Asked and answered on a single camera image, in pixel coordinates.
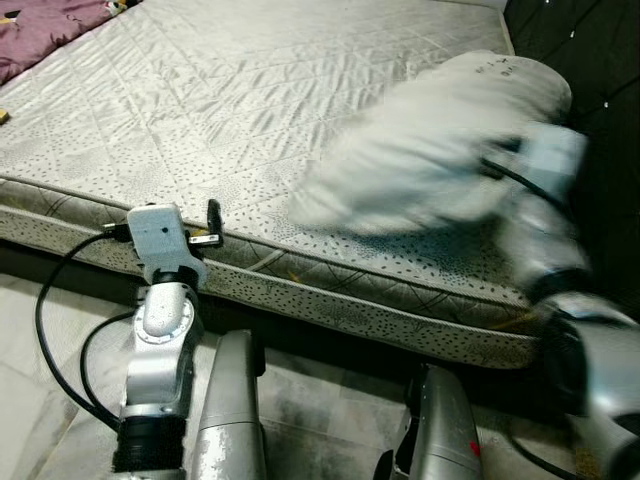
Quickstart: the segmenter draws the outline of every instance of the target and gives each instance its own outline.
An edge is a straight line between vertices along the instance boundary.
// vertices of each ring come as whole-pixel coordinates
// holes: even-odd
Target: floor
[[[0,274],[0,478],[106,478],[115,436],[70,402],[42,360],[33,327],[39,285]],[[47,336],[58,364],[79,385],[79,348],[101,320],[125,308],[53,290],[45,306]],[[199,418],[217,337],[207,333],[195,355],[192,418]],[[121,396],[131,339],[127,324],[105,329],[89,358],[94,388],[114,409]],[[267,349],[259,379],[271,478],[371,479],[379,456],[392,447],[404,411],[402,387],[331,365]],[[551,480],[514,452],[502,432],[505,415],[475,408],[487,480]],[[575,468],[567,432],[514,418],[516,436],[531,451]],[[197,422],[187,432],[190,465]]]

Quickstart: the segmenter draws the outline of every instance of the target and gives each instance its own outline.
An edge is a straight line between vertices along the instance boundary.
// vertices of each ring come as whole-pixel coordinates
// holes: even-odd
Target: black wire
[[[120,315],[116,315],[115,317],[105,320],[104,322],[96,326],[93,330],[91,330],[91,333],[89,333],[89,336],[84,341],[82,350],[80,351],[80,380],[82,381],[84,391],[91,403],[93,403],[93,405],[98,410],[100,410],[105,417],[111,418],[111,421],[116,423],[120,423],[118,417],[111,413],[111,411],[107,407],[105,407],[102,402],[100,402],[95,392],[93,391],[93,388],[91,388],[89,375],[87,373],[87,357],[89,355],[89,346],[91,345],[91,340],[93,340],[93,337],[95,337],[99,331],[101,331],[106,326],[111,325],[112,323],[119,322],[120,320],[124,320],[125,318],[130,318],[135,315],[135,313],[135,311],[121,313]]]
[[[117,419],[114,422],[111,417],[104,415],[104,412],[102,410],[100,410],[98,407],[92,405],[83,397],[81,397],[62,376],[62,373],[60,372],[60,370],[58,370],[56,362],[53,359],[53,355],[51,354],[49,345],[47,344],[47,338],[44,333],[44,326],[42,322],[42,307],[44,305],[44,301],[47,297],[47,293],[51,289],[53,282],[60,274],[60,271],[62,270],[62,268],[65,265],[67,265],[78,252],[80,252],[82,249],[84,249],[88,245],[91,245],[92,243],[95,243],[97,241],[104,240],[107,238],[111,238],[111,237],[112,237],[112,233],[101,233],[99,235],[95,235],[91,238],[84,240],[83,242],[80,242],[64,257],[62,257],[62,259],[58,262],[56,267],[53,269],[53,272],[51,272],[51,275],[49,275],[49,278],[47,279],[47,281],[42,286],[42,289],[40,289],[40,293],[38,294],[38,299],[36,301],[35,324],[36,324],[36,334],[38,336],[38,343],[40,344],[42,355],[44,356],[44,360],[47,363],[49,370],[51,370],[51,374],[53,375],[53,378],[55,378],[56,382],[58,382],[58,385],[60,385],[60,388],[62,388],[62,390],[64,390],[64,392],[80,407],[82,407],[91,415],[93,415],[98,420],[103,422],[110,429],[117,432],[120,422],[118,422]]]
[[[484,166],[486,166],[488,168],[491,168],[493,170],[496,170],[497,172],[500,172],[505,177],[509,177],[510,179],[515,180],[519,184],[527,187],[527,189],[529,189],[529,191],[531,193],[533,193],[534,195],[537,195],[538,197],[546,200],[553,207],[555,207],[558,211],[560,211],[563,215],[567,216],[568,218],[571,218],[571,212],[569,212],[569,209],[566,207],[566,205],[564,203],[562,203],[557,198],[552,197],[544,189],[542,189],[541,187],[539,187],[535,183],[531,182],[530,180],[527,180],[522,175],[518,175],[514,171],[509,170],[507,167],[504,167],[504,166],[502,166],[502,165],[500,165],[498,163],[492,162],[491,160],[488,160],[486,158],[481,158],[480,159],[480,163],[482,163],[482,165],[484,165]]]
[[[529,450],[524,448],[520,442],[518,442],[513,436],[513,421],[509,421],[509,426],[507,428],[507,440],[511,444],[515,450],[522,455],[524,458],[529,460],[531,463],[537,465],[543,470],[555,475],[558,478],[562,478],[563,480],[587,480],[585,477],[582,477],[577,474],[573,474],[571,472],[566,471],[563,468],[557,467],[556,465],[547,462],[546,460],[540,458],[539,456],[531,453]]]

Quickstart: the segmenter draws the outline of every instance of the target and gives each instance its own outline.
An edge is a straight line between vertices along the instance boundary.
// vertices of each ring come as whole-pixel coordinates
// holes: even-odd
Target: pillow
[[[360,112],[291,193],[289,218],[363,235],[477,221],[512,185],[482,175],[479,159],[529,122],[562,121],[570,105],[567,82],[539,62],[455,57]]]

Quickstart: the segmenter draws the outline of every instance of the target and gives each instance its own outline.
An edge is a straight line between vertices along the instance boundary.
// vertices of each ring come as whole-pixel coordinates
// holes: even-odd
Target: bed
[[[321,235],[287,194],[355,112],[460,53],[513,53],[502,14],[426,0],[147,0],[0,87],[0,238],[62,254],[133,206],[208,198],[206,294],[442,358],[528,365],[536,324],[483,224]],[[139,274],[129,246],[80,257]]]

